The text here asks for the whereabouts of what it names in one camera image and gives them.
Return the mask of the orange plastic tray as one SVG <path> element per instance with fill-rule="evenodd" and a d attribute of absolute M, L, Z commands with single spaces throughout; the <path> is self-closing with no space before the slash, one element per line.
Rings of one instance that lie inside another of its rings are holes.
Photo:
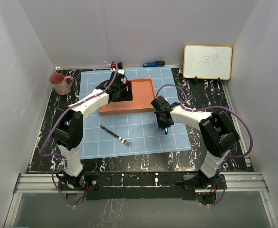
<path fill-rule="evenodd" d="M 111 102 L 98 109 L 100 116 L 117 114 L 135 114 L 153 112 L 151 101 L 155 98 L 155 89 L 151 78 L 130 79 L 132 82 L 132 101 Z"/>

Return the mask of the blue checked tablecloth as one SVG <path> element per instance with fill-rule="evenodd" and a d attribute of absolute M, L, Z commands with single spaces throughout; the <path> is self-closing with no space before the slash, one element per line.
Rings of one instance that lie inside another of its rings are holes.
<path fill-rule="evenodd" d="M 100 82 L 109 79 L 110 75 L 110 70 L 81 72 L 79 99 L 89 95 Z M 126 76 L 128 79 L 151 78 L 155 92 L 164 84 L 175 84 L 170 67 L 128 68 Z M 161 89 L 159 95 L 167 98 L 170 104 L 179 102 L 177 90 L 173 86 Z M 132 145 L 125 146 L 100 128 L 101 125 L 126 138 Z M 98 111 L 95 111 L 85 120 L 83 139 L 79 148 L 81 159 L 92 159 L 186 151 L 191 150 L 191 144 L 184 124 L 175 123 L 165 135 L 164 130 L 158 128 L 153 111 L 109 116 L 100 116 Z"/>

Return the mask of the silver metal fork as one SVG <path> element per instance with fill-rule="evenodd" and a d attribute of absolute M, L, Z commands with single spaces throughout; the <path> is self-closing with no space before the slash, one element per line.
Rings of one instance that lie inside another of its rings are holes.
<path fill-rule="evenodd" d="M 130 147 L 132 145 L 132 143 L 130 141 L 128 141 L 125 138 L 122 138 L 120 136 L 118 136 L 117 134 L 115 134 L 114 132 L 110 131 L 109 129 L 107 129 L 104 126 L 100 126 L 101 129 L 105 130 L 107 133 L 111 134 L 112 136 L 114 136 L 116 139 L 118 139 L 122 144 L 124 144 L 125 146 Z"/>

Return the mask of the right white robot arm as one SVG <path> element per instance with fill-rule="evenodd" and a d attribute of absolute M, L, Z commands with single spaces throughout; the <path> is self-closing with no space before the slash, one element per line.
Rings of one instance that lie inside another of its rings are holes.
<path fill-rule="evenodd" d="M 159 96 L 151 101 L 155 109 L 159 129 L 167 130 L 174 123 L 193 127 L 201 132 L 202 139 L 207 149 L 207 154 L 198 173 L 189 180 L 184 180 L 184 185 L 195 189 L 210 188 L 215 184 L 220 166 L 240 137 L 234 125 L 229 121 L 223 111 L 204 112 L 185 108 L 180 103 L 169 104 Z"/>

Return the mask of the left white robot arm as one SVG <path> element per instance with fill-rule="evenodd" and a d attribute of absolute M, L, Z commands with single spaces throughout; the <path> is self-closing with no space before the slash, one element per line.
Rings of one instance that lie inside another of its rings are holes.
<path fill-rule="evenodd" d="M 51 134 L 64 160 L 63 175 L 56 175 L 61 182 L 76 190 L 81 189 L 85 184 L 79 156 L 84 121 L 96 110 L 111 102 L 132 99 L 132 85 L 127 80 L 125 71 L 113 69 L 108 80 L 101 82 L 89 95 L 61 111 L 62 114 Z"/>

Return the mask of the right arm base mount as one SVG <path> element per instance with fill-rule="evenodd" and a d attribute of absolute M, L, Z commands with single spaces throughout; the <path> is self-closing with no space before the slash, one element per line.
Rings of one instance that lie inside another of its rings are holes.
<path fill-rule="evenodd" d="M 218 175 L 208 179 L 198 174 L 185 174 L 174 185 L 182 186 L 186 190 L 223 190 L 225 187 L 224 181 Z"/>

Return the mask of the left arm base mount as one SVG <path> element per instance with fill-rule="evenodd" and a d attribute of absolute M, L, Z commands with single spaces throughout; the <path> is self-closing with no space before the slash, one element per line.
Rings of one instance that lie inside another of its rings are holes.
<path fill-rule="evenodd" d="M 56 173 L 56 177 L 61 184 L 65 184 L 69 189 L 73 190 L 98 189 L 99 187 L 99 177 L 97 175 L 85 174 L 83 171 L 77 176 L 71 176 L 65 171 L 60 171 Z"/>

